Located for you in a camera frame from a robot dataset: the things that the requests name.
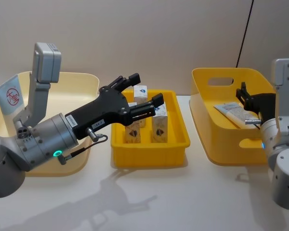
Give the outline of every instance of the cable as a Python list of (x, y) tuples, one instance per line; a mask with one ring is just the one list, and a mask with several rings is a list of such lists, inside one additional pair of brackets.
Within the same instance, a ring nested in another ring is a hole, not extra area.
[(237, 58), (236, 67), (238, 67), (238, 65), (239, 65), (239, 61), (240, 61), (240, 57), (241, 57), (241, 53), (242, 53), (242, 49), (243, 49), (243, 44), (244, 44), (244, 40), (245, 40), (245, 36), (246, 36), (246, 32), (247, 32), (247, 27), (249, 26), (249, 22), (250, 22), (250, 15), (251, 15), (251, 10), (252, 10), (253, 4), (254, 4), (254, 0), (251, 1), (250, 13), (249, 13), (249, 17), (248, 17), (247, 22), (246, 22), (245, 31), (244, 31), (244, 36), (243, 36), (243, 40), (242, 40), (242, 43), (241, 43), (241, 48), (240, 48), (240, 52), (239, 52), (239, 57)]
[(106, 141), (108, 140), (108, 136), (103, 135), (103, 137), (105, 137), (105, 139), (102, 140), (102, 141), (95, 142), (95, 143), (89, 145), (89, 146), (86, 147), (86, 148), (80, 148), (80, 149), (78, 149), (77, 151), (72, 152), (72, 153), (70, 154), (70, 156), (71, 156), (70, 158), (73, 158), (73, 157), (79, 155), (80, 153), (82, 153), (82, 152), (86, 151), (87, 149), (91, 148), (92, 146), (95, 146), (95, 145), (97, 145), (97, 144), (99, 144), (99, 143), (106, 142)]

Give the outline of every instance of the product box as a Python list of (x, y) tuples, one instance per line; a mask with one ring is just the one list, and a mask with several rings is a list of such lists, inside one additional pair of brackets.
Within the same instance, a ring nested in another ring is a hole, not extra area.
[[(148, 91), (146, 86), (135, 85), (134, 86), (134, 102), (137, 104), (145, 103), (148, 100)], [(145, 119), (139, 121), (140, 127), (145, 127)]]
[(152, 117), (152, 138), (155, 143), (167, 143), (168, 141), (168, 116), (166, 103), (155, 109)]
[[(135, 106), (137, 103), (129, 103), (129, 106)], [(131, 125), (125, 127), (126, 143), (140, 143), (140, 122), (135, 121)]]

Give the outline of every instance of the white wall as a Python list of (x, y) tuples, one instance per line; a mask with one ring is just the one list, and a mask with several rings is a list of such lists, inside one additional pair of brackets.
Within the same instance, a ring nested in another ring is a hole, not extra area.
[(271, 80), (271, 63), (289, 58), (289, 0), (255, 0), (239, 67)]
[(192, 69), (236, 65), (250, 0), (2, 0), (0, 83), (31, 70), (37, 41), (62, 52), (62, 71), (101, 85), (140, 73), (151, 88), (190, 93)]

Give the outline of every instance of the yellow plastic tray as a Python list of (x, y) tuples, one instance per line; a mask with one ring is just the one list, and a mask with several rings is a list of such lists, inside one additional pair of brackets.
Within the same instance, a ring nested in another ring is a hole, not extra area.
[[(29, 72), (20, 73), (18, 74), (18, 77), (24, 103), (26, 105), (28, 102), (29, 94)], [(59, 83), (52, 83), (51, 85), (47, 103), (47, 111), (44, 120), (60, 112), (66, 114), (94, 100), (97, 96), (98, 86), (99, 79), (93, 75), (60, 72)], [(0, 136), (8, 136), (1, 110)], [(76, 149), (88, 146), (90, 143), (90, 138), (84, 138), (79, 141), (79, 146)], [(77, 157), (68, 161), (64, 166), (61, 165), (57, 159), (53, 159), (37, 167), (36, 169), (27, 172), (26, 176), (57, 177), (74, 174), (86, 165), (89, 153), (90, 150), (87, 150), (85, 153), (82, 153), (81, 155), (78, 155)]]
[[(232, 78), (228, 86), (209, 81)], [(199, 137), (210, 161), (218, 165), (262, 165), (266, 157), (258, 129), (241, 129), (217, 111), (216, 104), (238, 102), (236, 89), (246, 82), (249, 94), (272, 93), (272, 85), (248, 68), (198, 68), (193, 70), (190, 108)]]
[[(121, 124), (111, 126), (111, 147), (116, 167), (178, 167), (185, 164), (185, 148), (190, 140), (174, 91), (149, 90), (148, 98), (163, 93), (168, 113), (168, 143), (152, 143), (152, 118), (146, 119), (140, 128), (141, 143), (126, 143), (125, 128)], [(123, 95), (133, 102), (133, 90)]]

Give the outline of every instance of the bin handle hole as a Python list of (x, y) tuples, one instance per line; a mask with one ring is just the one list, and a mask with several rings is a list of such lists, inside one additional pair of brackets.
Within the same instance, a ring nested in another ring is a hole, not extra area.
[(230, 77), (213, 77), (208, 80), (210, 86), (230, 86), (234, 82)]

